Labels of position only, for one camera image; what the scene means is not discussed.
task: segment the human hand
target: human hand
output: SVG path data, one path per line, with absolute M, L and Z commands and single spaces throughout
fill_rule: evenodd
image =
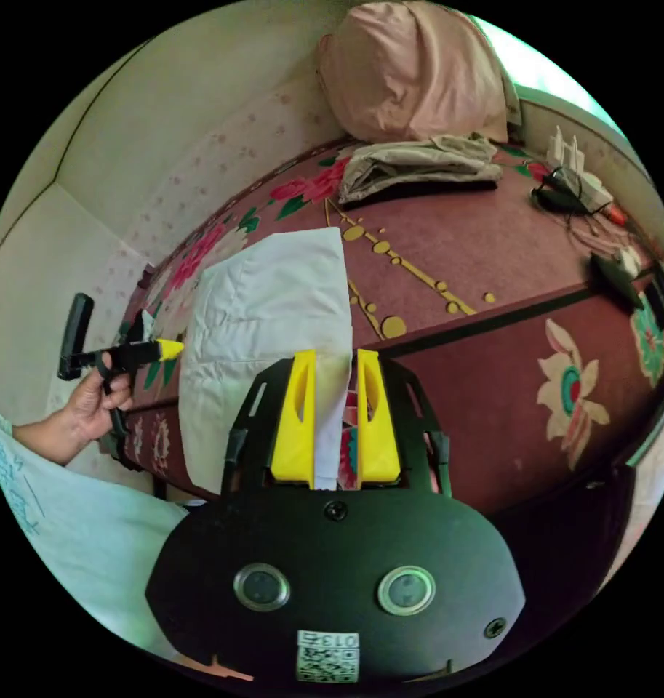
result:
M 106 368 L 111 368 L 111 354 L 104 352 L 102 361 Z M 117 407 L 125 411 L 133 404 L 127 374 L 113 378 L 110 395 L 104 394 L 103 383 L 101 374 L 93 368 L 74 389 L 63 408 L 67 423 L 81 444 L 95 441 L 111 431 L 110 410 Z

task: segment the pink pillow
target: pink pillow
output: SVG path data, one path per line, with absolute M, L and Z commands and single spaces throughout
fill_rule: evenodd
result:
M 355 7 L 322 37 L 318 64 L 332 111 L 360 140 L 508 140 L 502 66 L 460 12 L 421 1 Z

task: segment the human arm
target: human arm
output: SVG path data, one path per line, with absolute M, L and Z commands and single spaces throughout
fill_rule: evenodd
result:
M 111 355 L 102 360 L 111 368 Z M 12 427 L 12 436 L 27 449 L 58 465 L 67 465 L 91 441 L 111 431 L 110 410 L 130 409 L 130 378 L 123 374 L 111 382 L 112 393 L 103 392 L 103 378 L 94 368 L 75 388 L 68 403 L 46 419 Z

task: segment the camera lens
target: camera lens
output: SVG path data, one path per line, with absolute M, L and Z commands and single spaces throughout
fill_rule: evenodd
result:
M 403 574 L 388 587 L 390 601 L 403 609 L 411 609 L 426 596 L 426 582 L 415 574 Z
M 290 585 L 283 573 L 265 563 L 243 567 L 233 584 L 239 602 L 252 611 L 273 611 L 281 608 L 290 596 Z
M 436 583 L 423 568 L 397 567 L 380 582 L 377 599 L 393 616 L 411 616 L 423 611 L 433 601 Z

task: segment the qr code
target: qr code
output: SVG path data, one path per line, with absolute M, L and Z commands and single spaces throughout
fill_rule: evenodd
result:
M 314 683 L 355 683 L 359 679 L 358 633 L 301 630 L 297 640 L 297 679 Z

